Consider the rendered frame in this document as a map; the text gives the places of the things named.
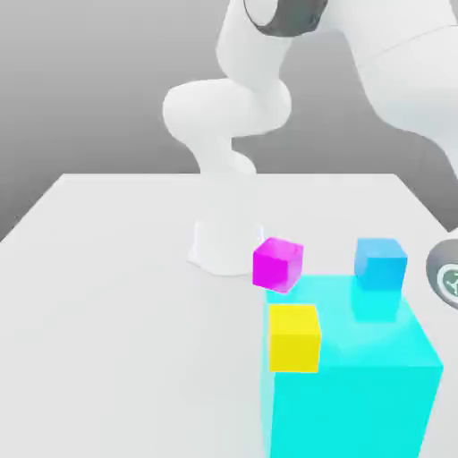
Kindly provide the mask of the small magenta cube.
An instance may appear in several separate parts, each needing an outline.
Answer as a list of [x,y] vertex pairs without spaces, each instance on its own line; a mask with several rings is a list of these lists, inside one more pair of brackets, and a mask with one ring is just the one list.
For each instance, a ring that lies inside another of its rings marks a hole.
[[277,237],[267,238],[252,255],[252,283],[288,293],[301,277],[304,247]]

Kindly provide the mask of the small blue cube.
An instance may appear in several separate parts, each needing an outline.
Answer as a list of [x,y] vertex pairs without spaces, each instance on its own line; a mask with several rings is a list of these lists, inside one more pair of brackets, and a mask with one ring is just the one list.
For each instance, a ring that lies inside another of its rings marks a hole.
[[407,267],[407,254],[393,238],[359,238],[354,274],[360,287],[369,291],[400,291]]

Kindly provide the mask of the large cyan box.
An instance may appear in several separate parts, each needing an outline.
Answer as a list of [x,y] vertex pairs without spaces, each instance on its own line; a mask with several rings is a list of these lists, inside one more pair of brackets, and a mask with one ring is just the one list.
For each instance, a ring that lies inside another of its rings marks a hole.
[[318,371],[260,371],[266,458],[419,458],[443,364],[398,291],[304,276],[264,303],[312,304]]

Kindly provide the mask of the small yellow cube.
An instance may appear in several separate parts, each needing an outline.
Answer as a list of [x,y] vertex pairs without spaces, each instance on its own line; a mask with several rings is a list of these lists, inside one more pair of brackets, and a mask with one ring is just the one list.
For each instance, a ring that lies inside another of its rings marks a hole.
[[321,328],[315,305],[270,305],[268,329],[271,372],[318,372]]

